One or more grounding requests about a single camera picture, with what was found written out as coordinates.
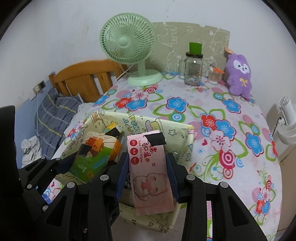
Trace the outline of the grey plaid pillow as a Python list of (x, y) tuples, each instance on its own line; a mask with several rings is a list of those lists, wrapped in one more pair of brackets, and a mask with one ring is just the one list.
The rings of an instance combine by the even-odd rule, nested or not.
[(35, 115), (35, 132), (42, 156), (47, 159), (53, 157), (81, 103), (78, 96), (62, 95), (55, 88), (46, 94)]

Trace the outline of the yellow cartoon fabric storage box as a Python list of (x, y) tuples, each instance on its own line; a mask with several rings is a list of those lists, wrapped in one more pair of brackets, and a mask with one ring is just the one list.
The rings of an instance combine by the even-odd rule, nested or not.
[(98, 110), (81, 120), (55, 157), (74, 155), (74, 162), (56, 179), (85, 184), (107, 164), (128, 153), (128, 175), (119, 210), (124, 221), (147, 230), (167, 233), (177, 219), (180, 204), (173, 196), (165, 155), (172, 153), (184, 166), (191, 161), (194, 127), (141, 115)]

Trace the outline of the floral tablecloth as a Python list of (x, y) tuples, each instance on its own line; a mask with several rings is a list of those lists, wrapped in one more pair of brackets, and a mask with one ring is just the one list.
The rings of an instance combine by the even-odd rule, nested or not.
[(150, 86), (119, 80), (93, 103), (55, 152), (65, 157), (89, 131), (117, 123), (126, 135), (161, 130), (175, 158), (207, 183), (225, 181), (244, 202), (268, 240), (280, 222), (282, 178), (275, 141), (253, 99), (229, 93), (225, 84), (185, 85), (164, 74)]

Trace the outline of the green cup on jar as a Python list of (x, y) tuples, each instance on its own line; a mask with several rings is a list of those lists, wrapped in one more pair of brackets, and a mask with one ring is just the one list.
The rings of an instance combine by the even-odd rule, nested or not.
[(201, 55), (202, 54), (202, 44), (189, 42), (189, 53), (192, 55)]

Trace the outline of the pink wet wipes pack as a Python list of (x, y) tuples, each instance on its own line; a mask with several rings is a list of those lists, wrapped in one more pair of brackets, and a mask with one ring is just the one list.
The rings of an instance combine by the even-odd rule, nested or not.
[(130, 183), (137, 215), (174, 210), (165, 144), (165, 137), (159, 130), (127, 137)]

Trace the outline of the wall power socket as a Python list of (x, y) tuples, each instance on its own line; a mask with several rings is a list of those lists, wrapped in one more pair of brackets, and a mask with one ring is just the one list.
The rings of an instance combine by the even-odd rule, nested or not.
[(40, 91), (42, 91), (46, 87), (46, 84), (44, 81), (41, 81), (39, 84), (37, 84), (33, 88), (33, 92), (37, 95)]

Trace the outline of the green orange tissue pack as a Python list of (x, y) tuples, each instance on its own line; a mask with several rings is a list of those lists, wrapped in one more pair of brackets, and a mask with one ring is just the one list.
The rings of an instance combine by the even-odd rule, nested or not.
[(121, 150), (120, 141), (103, 133), (88, 132), (70, 168), (70, 173), (88, 183), (108, 162), (114, 162)]

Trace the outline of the yellow white tissue pack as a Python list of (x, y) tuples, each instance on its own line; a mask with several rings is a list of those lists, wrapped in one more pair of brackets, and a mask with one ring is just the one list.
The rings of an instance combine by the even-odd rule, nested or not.
[(107, 136), (112, 136), (118, 138), (122, 133), (123, 130), (119, 127), (117, 123), (112, 121), (104, 130), (103, 132)]

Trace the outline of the white bedding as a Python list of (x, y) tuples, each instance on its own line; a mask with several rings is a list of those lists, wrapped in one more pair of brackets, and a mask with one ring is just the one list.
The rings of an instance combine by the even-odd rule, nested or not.
[(69, 122), (69, 125), (64, 131), (65, 137), (70, 137), (72, 134), (81, 129), (83, 123), (88, 119), (88, 116), (90, 116), (89, 110), (92, 108), (93, 104), (93, 102), (88, 102), (78, 106), (77, 113), (74, 114), (73, 118)]

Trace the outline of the green desk fan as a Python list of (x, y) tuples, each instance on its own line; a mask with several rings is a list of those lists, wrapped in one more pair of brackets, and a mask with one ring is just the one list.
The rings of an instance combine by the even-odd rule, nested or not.
[(110, 18), (100, 32), (100, 45), (114, 62), (137, 65), (127, 82), (133, 86), (159, 83), (163, 76), (158, 70), (145, 68), (145, 60), (151, 56), (156, 45), (152, 23), (133, 13), (121, 13)]

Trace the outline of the beige door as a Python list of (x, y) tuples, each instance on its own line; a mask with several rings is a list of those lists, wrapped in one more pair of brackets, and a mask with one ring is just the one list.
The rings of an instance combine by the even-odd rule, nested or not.
[(280, 155), (282, 206), (278, 231), (288, 228), (295, 216), (295, 145)]

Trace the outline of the white standing fan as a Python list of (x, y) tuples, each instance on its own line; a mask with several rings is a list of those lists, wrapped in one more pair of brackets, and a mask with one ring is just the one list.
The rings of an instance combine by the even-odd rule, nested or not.
[(276, 101), (266, 119), (280, 154), (295, 145), (295, 103), (291, 98), (283, 96)]

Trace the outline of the purple plush bunny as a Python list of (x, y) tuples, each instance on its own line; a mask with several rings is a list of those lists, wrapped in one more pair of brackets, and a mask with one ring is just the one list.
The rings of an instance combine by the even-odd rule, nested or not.
[(226, 83), (229, 92), (234, 96), (241, 96), (249, 100), (251, 98), (251, 70), (245, 56), (234, 53), (228, 47), (225, 48), (227, 62), (225, 73), (227, 74)]

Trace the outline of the glass mason jar mug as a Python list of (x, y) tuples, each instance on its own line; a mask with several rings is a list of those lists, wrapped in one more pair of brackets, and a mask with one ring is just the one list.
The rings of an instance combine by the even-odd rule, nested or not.
[(203, 54), (186, 52), (186, 57), (179, 61), (179, 73), (186, 85), (200, 86), (203, 73)]

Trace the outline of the green patterned board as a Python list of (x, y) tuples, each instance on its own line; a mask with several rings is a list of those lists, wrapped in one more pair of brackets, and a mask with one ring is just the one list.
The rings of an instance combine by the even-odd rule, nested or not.
[(229, 46), (230, 32), (224, 29), (179, 22), (155, 22), (156, 45), (145, 61), (147, 69), (173, 73), (179, 71), (179, 61), (186, 58), (189, 43), (202, 45), (202, 75), (208, 75), (210, 65), (225, 69), (225, 47)]

